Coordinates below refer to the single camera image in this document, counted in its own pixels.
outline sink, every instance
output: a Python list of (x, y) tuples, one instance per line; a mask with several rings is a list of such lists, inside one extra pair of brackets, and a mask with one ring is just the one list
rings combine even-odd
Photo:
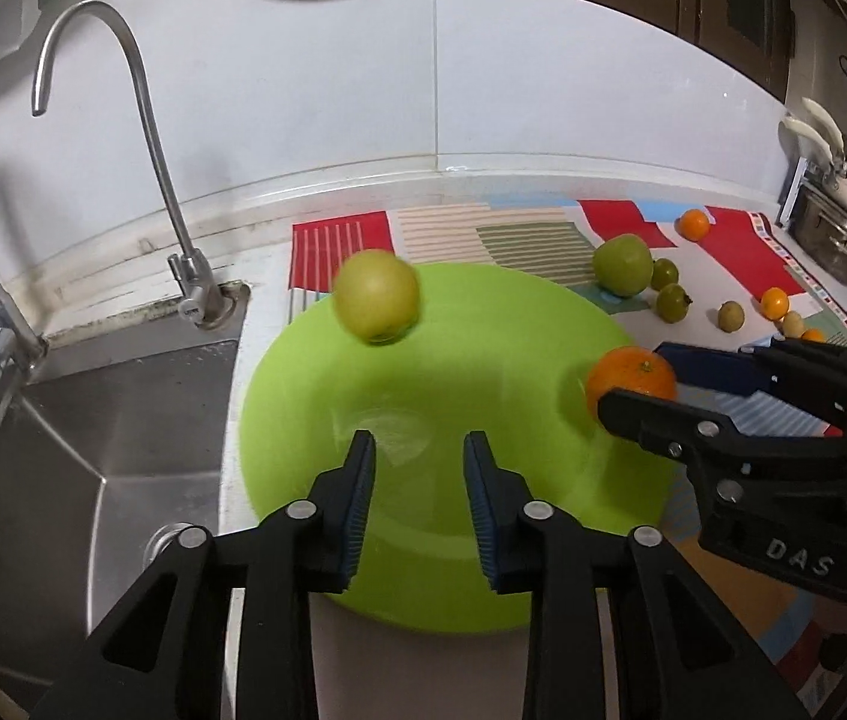
[(245, 308), (214, 331), (173, 313), (54, 349), (0, 394), (0, 686), (24, 709), (167, 538), (217, 531)]

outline orange fruit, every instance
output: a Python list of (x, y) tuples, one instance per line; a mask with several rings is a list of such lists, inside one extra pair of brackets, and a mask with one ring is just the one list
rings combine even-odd
[(761, 312), (771, 322), (779, 322), (790, 310), (790, 298), (780, 287), (771, 287), (761, 298)]
[(597, 418), (597, 401), (618, 386), (666, 400), (677, 397), (677, 375), (670, 363), (639, 346), (611, 349), (590, 369), (584, 391), (587, 409), (594, 419)]
[(699, 208), (691, 208), (678, 218), (677, 232), (686, 240), (697, 242), (710, 232), (710, 219)]

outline patterned tablecloth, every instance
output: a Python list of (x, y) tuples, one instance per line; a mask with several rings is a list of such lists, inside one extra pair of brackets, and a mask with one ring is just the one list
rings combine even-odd
[[(847, 346), (847, 313), (773, 237), (764, 215), (708, 206), (713, 227), (694, 244), (674, 229), (674, 220), (690, 207), (517, 194), (296, 224), (287, 321), (329, 293), (336, 269), (350, 254), (382, 248), (414, 264), (492, 263), (550, 279), (612, 314), (635, 343), (648, 348), (662, 341), (728, 349), (769, 343), (776, 329), (756, 312), (756, 300), (770, 287), (780, 287), (808, 327)], [(649, 290), (621, 300), (596, 285), (593, 252), (621, 233), (641, 236), (655, 258), (677, 264), (681, 285), (694, 300), (684, 322), (671, 325), (656, 317)], [(732, 335), (715, 322), (716, 309), (726, 300), (737, 300), (747, 314), (743, 328)], [(748, 434), (813, 436), (830, 430), (814, 416), (766, 394), (741, 398), (682, 389), (681, 399), (727, 413)], [(838, 681), (818, 664), (833, 605), (701, 550), (696, 541), (700, 520), (683, 472), (674, 482), (660, 528), (813, 712)]]

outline white lettering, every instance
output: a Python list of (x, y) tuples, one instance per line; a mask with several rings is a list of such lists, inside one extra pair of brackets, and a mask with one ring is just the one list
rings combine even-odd
[(830, 573), (830, 567), (832, 565), (832, 557), (821, 557), (820, 560), (817, 560), (817, 565), (813, 567), (813, 573), (819, 577), (825, 577)]
[(786, 544), (780, 541), (780, 538), (771, 539), (770, 546), (767, 547), (767, 557), (780, 560), (784, 555), (786, 555)]
[(790, 565), (799, 565), (801, 569), (806, 570), (806, 549), (801, 549), (800, 552), (797, 552), (796, 555), (791, 557), (790, 560), (787, 560)]

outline green striped pattern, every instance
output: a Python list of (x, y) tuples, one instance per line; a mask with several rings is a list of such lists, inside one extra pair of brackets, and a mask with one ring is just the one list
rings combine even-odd
[(492, 224), (477, 234), (500, 266), (564, 287), (593, 283), (594, 248), (570, 221)]

